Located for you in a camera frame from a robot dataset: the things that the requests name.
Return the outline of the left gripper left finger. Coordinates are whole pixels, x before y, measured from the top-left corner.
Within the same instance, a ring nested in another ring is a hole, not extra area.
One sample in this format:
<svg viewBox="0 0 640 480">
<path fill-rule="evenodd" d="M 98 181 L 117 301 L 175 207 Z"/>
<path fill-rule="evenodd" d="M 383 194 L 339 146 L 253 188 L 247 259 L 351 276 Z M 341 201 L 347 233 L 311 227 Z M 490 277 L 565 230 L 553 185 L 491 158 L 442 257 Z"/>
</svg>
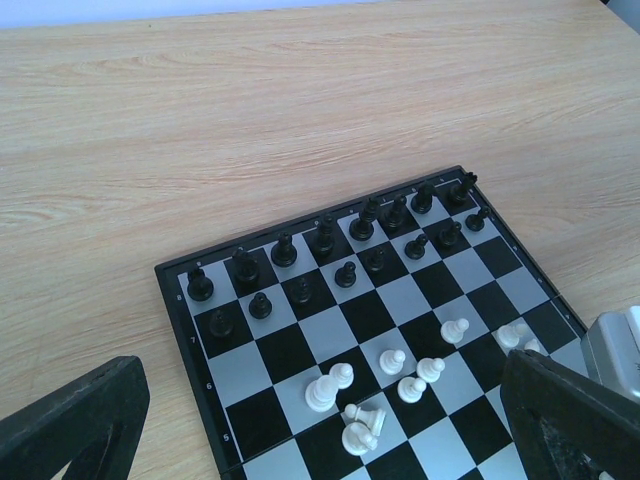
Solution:
<svg viewBox="0 0 640 480">
<path fill-rule="evenodd" d="M 149 403 L 141 359 L 117 356 L 1 420 L 1 477 L 126 479 Z"/>
</svg>

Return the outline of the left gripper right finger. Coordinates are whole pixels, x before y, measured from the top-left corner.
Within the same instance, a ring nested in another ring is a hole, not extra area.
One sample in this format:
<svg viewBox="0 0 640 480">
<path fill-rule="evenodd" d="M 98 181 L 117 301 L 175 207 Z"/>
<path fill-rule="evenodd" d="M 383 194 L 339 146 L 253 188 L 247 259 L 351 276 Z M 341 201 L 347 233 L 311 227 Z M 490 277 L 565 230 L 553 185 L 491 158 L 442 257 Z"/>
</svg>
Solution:
<svg viewBox="0 0 640 480">
<path fill-rule="evenodd" d="M 639 405 L 531 350 L 507 356 L 500 398 L 530 479 L 639 477 Z"/>
</svg>

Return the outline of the black grey chessboard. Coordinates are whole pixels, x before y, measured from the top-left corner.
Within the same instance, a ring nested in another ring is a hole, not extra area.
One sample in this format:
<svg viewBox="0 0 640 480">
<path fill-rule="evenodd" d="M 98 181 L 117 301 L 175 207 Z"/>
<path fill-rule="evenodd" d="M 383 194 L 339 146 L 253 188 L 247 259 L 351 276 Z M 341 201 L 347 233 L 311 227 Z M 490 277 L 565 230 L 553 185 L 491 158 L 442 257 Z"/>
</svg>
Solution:
<svg viewBox="0 0 640 480">
<path fill-rule="evenodd" d="M 521 479 L 502 326 L 578 372 L 585 328 L 453 167 L 156 267 L 223 479 Z M 187 273 L 214 283 L 204 302 Z"/>
</svg>

